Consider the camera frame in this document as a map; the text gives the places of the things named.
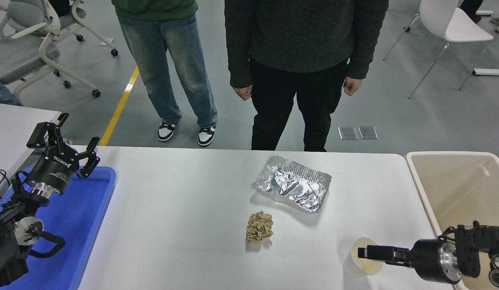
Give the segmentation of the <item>person's right hand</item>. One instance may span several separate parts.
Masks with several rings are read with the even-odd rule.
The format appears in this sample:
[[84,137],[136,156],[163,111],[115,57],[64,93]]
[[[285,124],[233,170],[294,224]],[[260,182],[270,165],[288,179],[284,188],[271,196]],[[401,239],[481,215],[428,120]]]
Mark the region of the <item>person's right hand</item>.
[[253,85],[249,85],[248,87],[244,88],[235,88],[233,87],[233,90],[237,96],[242,99],[242,101],[247,101],[252,97],[252,88]]

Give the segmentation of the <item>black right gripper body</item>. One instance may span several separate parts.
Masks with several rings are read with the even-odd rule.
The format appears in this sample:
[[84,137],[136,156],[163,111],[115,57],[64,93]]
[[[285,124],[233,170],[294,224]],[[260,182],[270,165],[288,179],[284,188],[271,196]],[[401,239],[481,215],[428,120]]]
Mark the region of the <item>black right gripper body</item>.
[[440,259],[442,245],[442,240],[419,239],[409,251],[411,266],[423,280],[445,283]]

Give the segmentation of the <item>person's left hand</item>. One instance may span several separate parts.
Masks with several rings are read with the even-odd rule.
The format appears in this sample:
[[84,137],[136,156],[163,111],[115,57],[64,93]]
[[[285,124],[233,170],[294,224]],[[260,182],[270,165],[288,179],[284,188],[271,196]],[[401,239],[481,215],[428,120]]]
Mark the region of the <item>person's left hand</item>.
[[350,77],[345,77],[343,90],[348,96],[353,96],[362,86],[363,79],[353,79]]

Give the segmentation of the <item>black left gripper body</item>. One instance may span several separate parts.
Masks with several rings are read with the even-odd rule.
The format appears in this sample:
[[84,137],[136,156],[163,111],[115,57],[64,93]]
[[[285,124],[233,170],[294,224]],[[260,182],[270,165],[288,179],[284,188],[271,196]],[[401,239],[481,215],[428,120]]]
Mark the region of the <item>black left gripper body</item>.
[[26,183],[32,188],[52,187],[51,193],[63,194],[79,167],[77,151],[68,145],[58,145],[45,149],[26,177]]

